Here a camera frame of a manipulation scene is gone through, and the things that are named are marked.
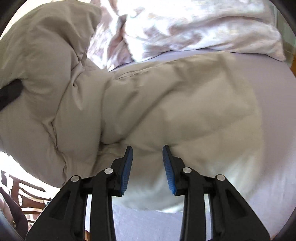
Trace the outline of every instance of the wooden chair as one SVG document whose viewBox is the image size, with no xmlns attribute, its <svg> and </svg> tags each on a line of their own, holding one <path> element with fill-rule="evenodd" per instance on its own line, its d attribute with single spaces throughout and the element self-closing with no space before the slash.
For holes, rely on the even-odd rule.
<svg viewBox="0 0 296 241">
<path fill-rule="evenodd" d="M 46 207 L 46 202 L 51 201 L 51 198 L 43 198 L 33 195 L 24 188 L 22 188 L 20 186 L 20 183 L 27 187 L 44 192 L 44 194 L 46 194 L 46 192 L 43 188 L 37 187 L 33 184 L 20 180 L 14 176 L 9 175 L 9 177 L 13 179 L 11 198 L 21 207 L 23 213 L 26 215 L 28 219 L 28 222 L 34 223 L 36 218 L 41 214 L 42 210 Z"/>
<path fill-rule="evenodd" d="M 293 72 L 293 74 L 296 77 L 296 56 L 294 56 L 294 60 L 293 60 L 292 67 L 291 67 L 291 71 Z"/>
<path fill-rule="evenodd" d="M 90 232 L 88 232 L 86 230 L 85 230 L 85 233 L 84 233 L 84 240 L 85 241 L 90 241 L 91 240 L 91 238 L 90 238 Z"/>
<path fill-rule="evenodd" d="M 7 187 L 7 177 L 5 176 L 5 171 L 1 170 L 1 183 Z"/>
</svg>

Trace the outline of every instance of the bedding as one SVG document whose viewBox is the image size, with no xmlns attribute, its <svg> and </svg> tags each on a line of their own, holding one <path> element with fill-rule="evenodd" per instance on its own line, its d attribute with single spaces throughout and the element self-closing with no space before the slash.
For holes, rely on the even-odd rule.
<svg viewBox="0 0 296 241">
<path fill-rule="evenodd" d="M 166 52 L 148 61 L 172 61 L 213 50 Z M 296 78 L 284 62 L 259 54 L 235 54 L 238 69 L 250 81 L 262 109 L 263 171 L 247 198 L 271 237 L 286 224 L 296 206 Z M 113 206 L 118 240 L 178 241 L 182 213 L 137 211 Z M 206 215 L 207 224 L 210 214 Z M 86 219 L 89 230 L 89 219 Z M 207 226 L 207 240 L 211 237 Z"/>
<path fill-rule="evenodd" d="M 202 175 L 223 173 L 244 197 L 261 175 L 261 117 L 230 53 L 100 70 L 87 59 L 101 10 L 61 1 L 16 22 L 0 41 L 0 88 L 21 79 L 21 96 L 0 112 L 0 150 L 61 187 L 121 157 L 134 161 L 129 188 L 113 202 L 181 210 L 167 186 L 162 147 Z"/>
<path fill-rule="evenodd" d="M 170 50 L 206 47 L 236 53 L 263 53 L 284 61 L 281 35 L 274 26 L 268 2 L 92 0 L 91 3 L 110 10 L 108 21 L 120 19 L 120 24 L 104 23 L 109 25 L 105 32 L 98 27 L 88 57 L 108 70 L 130 61 L 131 57 L 141 62 Z M 111 31 L 116 40 L 108 38 Z M 105 56 L 112 64 L 106 64 Z"/>
</svg>

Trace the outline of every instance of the mattress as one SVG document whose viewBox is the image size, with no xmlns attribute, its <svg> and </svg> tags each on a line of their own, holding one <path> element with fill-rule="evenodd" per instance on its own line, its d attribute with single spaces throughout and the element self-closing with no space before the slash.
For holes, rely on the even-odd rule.
<svg viewBox="0 0 296 241">
<path fill-rule="evenodd" d="M 148 61 L 170 61 L 212 51 L 170 51 Z M 274 237 L 296 206 L 296 78 L 285 63 L 268 56 L 234 55 L 241 73 L 252 84 L 262 109 L 265 139 L 264 171 L 247 201 Z M 118 241 L 179 240 L 182 213 L 136 211 L 119 206 L 113 207 L 113 213 Z M 206 220 L 210 224 L 209 213 Z M 89 230 L 89 218 L 86 219 L 86 229 Z M 210 225 L 207 225 L 207 240 L 210 238 Z"/>
</svg>

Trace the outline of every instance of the comforter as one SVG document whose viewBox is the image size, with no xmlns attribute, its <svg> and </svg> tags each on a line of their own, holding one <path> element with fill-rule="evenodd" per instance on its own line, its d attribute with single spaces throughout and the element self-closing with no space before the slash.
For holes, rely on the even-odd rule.
<svg viewBox="0 0 296 241">
<path fill-rule="evenodd" d="M 133 147 L 124 197 L 113 202 L 173 212 L 162 147 L 202 175 L 224 174 L 244 197 L 261 172 L 260 111 L 230 53 L 150 62 L 114 72 L 87 56 L 101 18 L 93 4 L 42 5 L 0 41 L 0 88 L 21 96 L 0 112 L 0 151 L 56 187 L 95 175 Z"/>
</svg>

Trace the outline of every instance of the bed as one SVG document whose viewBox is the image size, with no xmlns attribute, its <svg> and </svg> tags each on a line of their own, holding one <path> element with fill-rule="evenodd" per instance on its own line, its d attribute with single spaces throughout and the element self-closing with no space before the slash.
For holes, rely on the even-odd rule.
<svg viewBox="0 0 296 241">
<path fill-rule="evenodd" d="M 25 2 L 3 1 L 0 33 Z M 296 33 L 296 3 L 272 1 Z M 169 61 L 213 50 L 166 52 L 148 61 Z M 296 238 L 296 79 L 289 67 L 268 56 L 235 54 L 240 70 L 252 84 L 263 113 L 264 172 L 248 201 L 273 240 Z M 182 213 L 164 214 L 114 206 L 118 240 L 178 240 Z"/>
</svg>

